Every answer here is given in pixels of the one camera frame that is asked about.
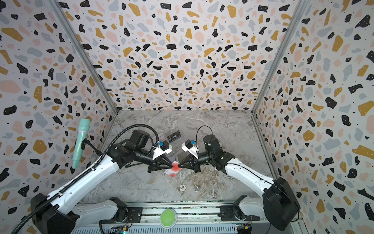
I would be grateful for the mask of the red circle credit card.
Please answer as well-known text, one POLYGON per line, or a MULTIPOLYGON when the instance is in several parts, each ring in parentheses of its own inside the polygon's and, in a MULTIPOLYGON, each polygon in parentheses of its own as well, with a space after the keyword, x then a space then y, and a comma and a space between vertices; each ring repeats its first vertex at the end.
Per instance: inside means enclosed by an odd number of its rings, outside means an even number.
POLYGON ((178 162, 174 162, 173 164, 172 164, 172 168, 170 169, 173 173, 178 173, 180 170, 181 170, 181 168, 179 168, 179 163, 178 162))

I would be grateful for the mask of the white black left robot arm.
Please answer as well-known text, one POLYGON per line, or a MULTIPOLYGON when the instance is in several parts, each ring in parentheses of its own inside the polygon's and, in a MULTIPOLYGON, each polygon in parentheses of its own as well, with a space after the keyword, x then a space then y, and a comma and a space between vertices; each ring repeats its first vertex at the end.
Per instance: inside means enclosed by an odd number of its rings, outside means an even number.
POLYGON ((74 229, 103 220, 115 223, 133 221, 127 205, 117 197, 104 202, 80 206, 79 202, 98 184, 123 167, 136 161, 148 166, 148 172, 171 169, 167 154, 172 152, 169 142, 156 141, 146 150, 150 135, 134 130, 129 139, 113 140, 106 152, 89 168, 70 182, 48 195, 37 194, 31 200, 31 213, 12 231, 17 234, 31 220, 42 234, 70 234, 74 229))

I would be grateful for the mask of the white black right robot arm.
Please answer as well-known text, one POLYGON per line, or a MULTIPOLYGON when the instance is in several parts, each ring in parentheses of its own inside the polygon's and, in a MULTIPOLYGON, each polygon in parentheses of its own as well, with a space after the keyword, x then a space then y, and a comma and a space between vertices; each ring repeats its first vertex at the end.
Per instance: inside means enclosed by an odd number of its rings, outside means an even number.
POLYGON ((219 216, 223 221, 250 221, 256 216, 265 218, 277 230, 285 231, 291 222, 300 219, 301 207, 285 179, 274 179, 246 166, 233 154, 224 151, 215 135, 205 136, 203 142, 203 152, 193 140, 186 140, 182 144, 182 150, 188 155, 179 163, 179 168, 198 173, 202 165, 211 165, 217 171, 239 180, 261 197, 256 200, 242 195, 232 205, 222 206, 219 216))

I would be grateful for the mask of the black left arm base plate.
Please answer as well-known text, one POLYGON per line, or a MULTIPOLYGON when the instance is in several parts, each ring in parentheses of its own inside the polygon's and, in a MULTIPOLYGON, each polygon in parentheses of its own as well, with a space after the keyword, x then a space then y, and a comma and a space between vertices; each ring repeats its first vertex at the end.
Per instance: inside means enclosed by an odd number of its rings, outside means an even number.
POLYGON ((134 224, 140 223, 142 216, 143 208, 142 207, 127 207, 119 208, 115 216, 111 219, 103 220, 103 224, 134 224))

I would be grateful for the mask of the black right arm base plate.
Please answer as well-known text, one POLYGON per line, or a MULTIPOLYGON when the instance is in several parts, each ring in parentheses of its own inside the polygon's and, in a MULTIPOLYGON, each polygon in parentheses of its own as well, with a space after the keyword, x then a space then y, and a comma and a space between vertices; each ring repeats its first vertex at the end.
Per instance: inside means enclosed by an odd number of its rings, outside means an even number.
POLYGON ((221 221, 259 221, 260 217, 255 215, 245 215, 239 209, 238 206, 233 205, 224 205, 220 206, 220 212, 218 216, 221 218, 221 221))

